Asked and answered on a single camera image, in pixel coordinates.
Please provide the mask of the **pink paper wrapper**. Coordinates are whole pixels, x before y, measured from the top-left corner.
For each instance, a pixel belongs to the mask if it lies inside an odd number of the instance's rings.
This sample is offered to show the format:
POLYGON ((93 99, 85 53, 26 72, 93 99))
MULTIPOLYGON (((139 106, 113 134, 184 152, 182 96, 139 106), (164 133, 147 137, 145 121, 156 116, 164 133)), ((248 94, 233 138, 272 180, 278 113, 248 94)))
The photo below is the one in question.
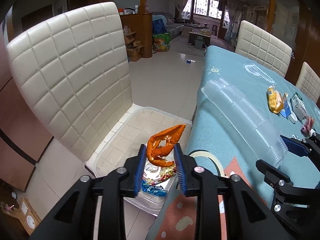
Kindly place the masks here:
POLYGON ((303 127, 301 128, 301 132, 306 135, 306 136, 311 136, 312 135, 312 129, 313 129, 313 125, 315 123, 315 120, 313 117, 311 116, 306 116, 305 122, 303 127))

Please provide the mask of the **torn blue paper carton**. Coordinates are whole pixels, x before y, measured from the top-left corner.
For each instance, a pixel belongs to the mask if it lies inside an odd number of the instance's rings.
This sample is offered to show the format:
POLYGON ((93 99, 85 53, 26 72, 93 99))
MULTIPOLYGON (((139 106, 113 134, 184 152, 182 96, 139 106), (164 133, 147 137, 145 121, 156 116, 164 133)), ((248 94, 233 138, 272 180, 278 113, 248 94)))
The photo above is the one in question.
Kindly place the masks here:
POLYGON ((284 118, 288 118, 291 115, 291 107, 290 107, 290 101, 289 101, 289 94, 284 93, 283 96, 283 109, 280 111, 280 114, 284 118))

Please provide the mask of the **clear plastic tray lid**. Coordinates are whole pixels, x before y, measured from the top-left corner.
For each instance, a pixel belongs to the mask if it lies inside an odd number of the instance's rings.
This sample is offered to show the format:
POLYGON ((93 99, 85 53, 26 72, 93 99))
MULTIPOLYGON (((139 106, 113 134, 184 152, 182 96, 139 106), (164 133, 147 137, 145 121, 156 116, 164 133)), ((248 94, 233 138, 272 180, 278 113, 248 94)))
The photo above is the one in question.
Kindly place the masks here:
POLYGON ((201 92, 225 116, 258 159, 278 168, 288 152, 280 133, 238 88, 225 79, 209 80, 201 92))

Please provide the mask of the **orange peel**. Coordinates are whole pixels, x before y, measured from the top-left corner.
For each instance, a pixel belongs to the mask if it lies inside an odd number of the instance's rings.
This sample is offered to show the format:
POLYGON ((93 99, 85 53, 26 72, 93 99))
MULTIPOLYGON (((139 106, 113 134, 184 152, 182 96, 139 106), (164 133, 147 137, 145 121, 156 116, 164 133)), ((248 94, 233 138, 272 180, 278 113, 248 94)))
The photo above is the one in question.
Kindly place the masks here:
POLYGON ((179 142, 185 129, 185 124, 167 128, 154 134, 148 140, 146 146, 146 156, 148 161, 158 167, 171 167, 175 165, 174 161, 163 159, 167 157, 179 142))

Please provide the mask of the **clear plastic trash bin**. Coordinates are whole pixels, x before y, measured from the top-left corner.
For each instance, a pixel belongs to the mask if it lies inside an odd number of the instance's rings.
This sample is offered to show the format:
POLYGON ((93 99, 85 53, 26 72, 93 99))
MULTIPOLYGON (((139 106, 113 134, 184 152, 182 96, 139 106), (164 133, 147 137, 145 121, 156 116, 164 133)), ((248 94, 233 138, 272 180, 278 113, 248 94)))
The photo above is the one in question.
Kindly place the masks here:
POLYGON ((185 149, 192 127, 190 120, 133 104, 86 161, 86 168, 96 177, 103 177, 137 156, 140 180, 169 192, 175 182, 174 169, 152 165, 146 156, 146 147, 152 135, 179 124, 185 125, 179 140, 181 149, 185 149))

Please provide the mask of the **white green milk carton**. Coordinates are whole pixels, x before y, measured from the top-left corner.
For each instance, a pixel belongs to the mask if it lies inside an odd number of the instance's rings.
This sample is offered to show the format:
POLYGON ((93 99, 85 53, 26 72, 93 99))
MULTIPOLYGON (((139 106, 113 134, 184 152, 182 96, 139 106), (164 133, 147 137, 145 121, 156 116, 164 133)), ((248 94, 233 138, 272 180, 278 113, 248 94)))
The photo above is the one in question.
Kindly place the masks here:
POLYGON ((302 121, 306 119, 308 112, 302 100, 302 97, 296 92, 291 97, 291 105, 294 114, 297 116, 298 120, 302 121))

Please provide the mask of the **yellow snack wrapper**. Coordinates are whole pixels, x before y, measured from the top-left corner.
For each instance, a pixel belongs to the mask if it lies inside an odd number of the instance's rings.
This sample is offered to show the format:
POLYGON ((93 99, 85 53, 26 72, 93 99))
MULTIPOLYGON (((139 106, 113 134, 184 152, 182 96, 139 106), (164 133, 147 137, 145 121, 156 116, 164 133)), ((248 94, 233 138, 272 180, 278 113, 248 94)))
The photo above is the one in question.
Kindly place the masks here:
POLYGON ((279 114, 284 108, 284 102, 281 94, 274 86, 269 86, 267 89, 268 108, 274 114, 279 114))

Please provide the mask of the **cream quilted chair far right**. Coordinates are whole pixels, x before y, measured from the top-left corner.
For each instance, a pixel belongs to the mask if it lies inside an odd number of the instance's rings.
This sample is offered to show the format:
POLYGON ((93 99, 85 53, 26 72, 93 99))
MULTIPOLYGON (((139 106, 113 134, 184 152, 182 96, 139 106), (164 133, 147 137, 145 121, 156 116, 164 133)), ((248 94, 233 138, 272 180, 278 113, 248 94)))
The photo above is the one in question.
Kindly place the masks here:
POLYGON ((319 100, 320 78, 307 62, 303 62, 296 87, 314 103, 319 100))

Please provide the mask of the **cream quilted chair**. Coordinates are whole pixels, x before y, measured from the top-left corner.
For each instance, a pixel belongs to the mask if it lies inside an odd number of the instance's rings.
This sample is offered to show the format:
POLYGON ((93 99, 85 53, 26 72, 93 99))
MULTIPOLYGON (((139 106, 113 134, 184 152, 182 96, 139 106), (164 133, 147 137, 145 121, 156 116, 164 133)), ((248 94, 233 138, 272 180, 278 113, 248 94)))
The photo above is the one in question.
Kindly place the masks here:
POLYGON ((314 103, 319 100, 320 78, 307 62, 303 62, 296 87, 314 103))
POLYGON ((113 2, 74 9, 7 44, 25 102, 67 150, 94 172, 101 150, 133 105, 123 28, 113 2))
POLYGON ((290 65, 292 48, 264 29, 243 20, 239 27, 235 53, 284 77, 290 65))

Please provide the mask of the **teal patterned tablecloth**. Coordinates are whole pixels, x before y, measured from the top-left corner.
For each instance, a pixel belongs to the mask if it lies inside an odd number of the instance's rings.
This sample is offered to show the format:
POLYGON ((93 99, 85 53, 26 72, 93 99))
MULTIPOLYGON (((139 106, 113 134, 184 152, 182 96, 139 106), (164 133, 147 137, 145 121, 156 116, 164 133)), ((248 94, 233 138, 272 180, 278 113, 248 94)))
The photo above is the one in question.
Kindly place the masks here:
MULTIPOLYGON (((293 124, 280 113, 274 114, 269 110, 267 98, 269 86, 274 86, 281 96, 284 93, 289 94, 291 113, 293 113, 291 97, 295 92, 299 94, 308 112, 307 116, 315 120, 311 131, 318 134, 319 109, 294 85, 266 67, 216 46, 207 49, 197 94, 195 121, 184 153, 193 157, 197 165, 216 176, 230 178, 234 174, 239 175, 272 212, 274 189, 264 182, 264 175, 257 170, 255 163, 259 159, 232 124, 201 92, 207 81, 219 78, 225 79, 243 92, 280 135, 288 138, 302 140, 311 136, 301 132, 305 119, 297 120, 293 124)), ((288 175, 295 187, 319 189, 319 160, 299 157, 288 150, 277 169, 288 175)), ((227 239, 223 197, 219 196, 218 199, 222 226, 221 239, 227 239)), ((195 239, 196 210, 197 197, 186 197, 176 179, 162 210, 148 231, 147 239, 195 239)))

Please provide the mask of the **dark coffee table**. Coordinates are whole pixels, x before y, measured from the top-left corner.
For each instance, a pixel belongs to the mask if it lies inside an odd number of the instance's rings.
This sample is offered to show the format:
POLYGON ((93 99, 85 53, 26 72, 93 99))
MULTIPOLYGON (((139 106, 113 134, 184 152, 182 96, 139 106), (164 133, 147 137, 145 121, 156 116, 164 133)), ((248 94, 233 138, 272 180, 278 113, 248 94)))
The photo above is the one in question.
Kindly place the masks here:
POLYGON ((188 43, 195 48, 207 48, 210 46, 210 40, 212 38, 212 32, 207 29, 191 29, 189 31, 188 43))

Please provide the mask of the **cream quilted chair left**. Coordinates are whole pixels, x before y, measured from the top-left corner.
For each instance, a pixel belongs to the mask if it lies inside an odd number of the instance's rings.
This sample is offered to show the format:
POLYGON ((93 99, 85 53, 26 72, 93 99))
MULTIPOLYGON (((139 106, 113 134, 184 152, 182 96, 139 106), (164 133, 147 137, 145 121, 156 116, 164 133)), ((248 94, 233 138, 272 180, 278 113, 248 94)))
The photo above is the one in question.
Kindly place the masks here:
POLYGON ((67 150, 94 172, 101 150, 133 105, 123 28, 113 2, 74 9, 7 44, 25 102, 67 150))

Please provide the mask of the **grey sofa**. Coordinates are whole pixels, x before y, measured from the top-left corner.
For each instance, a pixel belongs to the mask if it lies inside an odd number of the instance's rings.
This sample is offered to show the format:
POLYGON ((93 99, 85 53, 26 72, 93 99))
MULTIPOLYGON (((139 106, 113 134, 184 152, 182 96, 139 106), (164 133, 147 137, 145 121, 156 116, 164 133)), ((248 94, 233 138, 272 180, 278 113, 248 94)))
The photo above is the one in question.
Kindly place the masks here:
POLYGON ((153 12, 152 20, 161 19, 167 29, 167 32, 170 33, 170 39, 176 38, 178 35, 181 35, 184 25, 182 23, 175 23, 174 17, 168 12, 153 12))

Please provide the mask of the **pile of cardboard boxes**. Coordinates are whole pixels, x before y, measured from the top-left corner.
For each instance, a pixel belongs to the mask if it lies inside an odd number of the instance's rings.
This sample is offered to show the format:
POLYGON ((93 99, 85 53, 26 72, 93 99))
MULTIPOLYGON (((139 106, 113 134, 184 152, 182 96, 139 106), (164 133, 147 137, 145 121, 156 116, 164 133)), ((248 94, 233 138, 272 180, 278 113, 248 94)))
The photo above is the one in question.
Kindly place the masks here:
POLYGON ((124 26, 123 33, 128 60, 137 62, 142 57, 144 45, 136 39, 137 32, 132 31, 127 25, 124 26))

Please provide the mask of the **wooden partition cabinet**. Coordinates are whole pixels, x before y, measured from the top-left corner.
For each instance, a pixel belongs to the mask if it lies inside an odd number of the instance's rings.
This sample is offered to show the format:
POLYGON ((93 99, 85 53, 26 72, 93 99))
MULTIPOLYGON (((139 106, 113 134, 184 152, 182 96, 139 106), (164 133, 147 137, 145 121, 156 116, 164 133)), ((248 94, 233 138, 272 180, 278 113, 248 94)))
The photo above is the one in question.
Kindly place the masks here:
POLYGON ((136 39, 144 45, 141 58, 151 58, 152 52, 152 13, 146 0, 140 0, 138 14, 123 15, 120 17, 122 26, 127 25, 132 31, 136 31, 136 39))

